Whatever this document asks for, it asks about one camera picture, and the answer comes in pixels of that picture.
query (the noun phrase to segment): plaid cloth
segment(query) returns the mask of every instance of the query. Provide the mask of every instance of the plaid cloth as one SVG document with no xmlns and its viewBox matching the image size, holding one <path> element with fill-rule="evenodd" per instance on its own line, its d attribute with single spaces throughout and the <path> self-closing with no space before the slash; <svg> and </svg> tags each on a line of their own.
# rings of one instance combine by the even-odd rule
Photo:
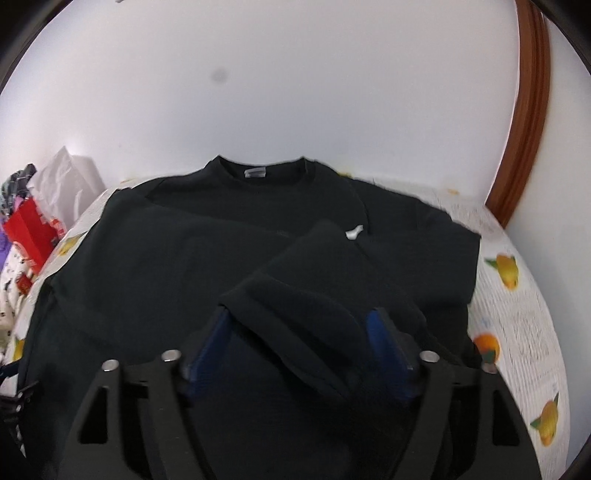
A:
<svg viewBox="0 0 591 480">
<path fill-rule="evenodd" d="M 15 211 L 17 197 L 26 199 L 29 197 L 27 183 L 37 172 L 35 165 L 29 163 L 24 170 L 19 170 L 10 175 L 10 178 L 2 184 L 0 189 L 0 213 L 9 218 Z"/>
</svg>

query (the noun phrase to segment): metal bolt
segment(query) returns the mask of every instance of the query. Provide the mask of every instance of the metal bolt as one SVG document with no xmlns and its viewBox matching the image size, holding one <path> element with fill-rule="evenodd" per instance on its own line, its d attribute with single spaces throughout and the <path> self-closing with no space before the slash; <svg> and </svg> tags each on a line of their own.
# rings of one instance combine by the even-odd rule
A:
<svg viewBox="0 0 591 480">
<path fill-rule="evenodd" d="M 160 358 L 162 358 L 162 360 L 165 362 L 174 362 L 175 360 L 181 358 L 181 352 L 178 350 L 166 350 L 162 355 L 160 355 Z"/>
<path fill-rule="evenodd" d="M 117 360 L 107 360 L 103 363 L 102 369 L 103 372 L 112 372 L 113 370 L 117 370 L 119 368 L 119 362 Z"/>
<path fill-rule="evenodd" d="M 437 355 L 435 352 L 432 352 L 431 350 L 423 350 L 419 354 L 419 357 L 423 362 L 427 362 L 429 364 L 436 364 L 439 361 L 439 355 Z"/>
<path fill-rule="evenodd" d="M 487 374 L 497 374 L 499 372 L 495 364 L 482 364 L 482 370 Z"/>
</svg>

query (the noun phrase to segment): orange fruit print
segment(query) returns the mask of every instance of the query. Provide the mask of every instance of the orange fruit print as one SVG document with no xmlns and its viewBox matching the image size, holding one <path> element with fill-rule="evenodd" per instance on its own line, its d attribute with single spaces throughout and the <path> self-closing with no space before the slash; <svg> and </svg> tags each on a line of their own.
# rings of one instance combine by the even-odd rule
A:
<svg viewBox="0 0 591 480">
<path fill-rule="evenodd" d="M 487 364 L 493 364 L 501 355 L 499 340 L 492 333 L 483 333 L 474 338 L 474 344 L 482 355 L 482 360 Z"/>
</svg>

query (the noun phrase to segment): brown wooden trim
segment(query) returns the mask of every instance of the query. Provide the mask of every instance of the brown wooden trim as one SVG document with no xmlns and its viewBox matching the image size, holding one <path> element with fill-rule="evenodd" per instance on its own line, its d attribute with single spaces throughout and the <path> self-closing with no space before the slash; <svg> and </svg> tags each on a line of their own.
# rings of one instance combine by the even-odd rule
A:
<svg viewBox="0 0 591 480">
<path fill-rule="evenodd" d="M 509 223 L 534 166 L 550 96 L 550 40 L 545 19 L 530 0 L 515 0 L 519 23 L 519 91 L 509 140 L 486 206 Z"/>
</svg>

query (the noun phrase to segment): red bag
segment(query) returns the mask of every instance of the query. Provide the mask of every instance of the red bag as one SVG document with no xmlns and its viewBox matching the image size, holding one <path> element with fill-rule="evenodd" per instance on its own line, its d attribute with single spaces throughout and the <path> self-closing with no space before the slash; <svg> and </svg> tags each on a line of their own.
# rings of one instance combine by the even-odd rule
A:
<svg viewBox="0 0 591 480">
<path fill-rule="evenodd" d="M 11 215 L 4 224 L 4 232 L 37 275 L 59 242 L 57 231 L 38 211 L 32 198 Z"/>
</svg>

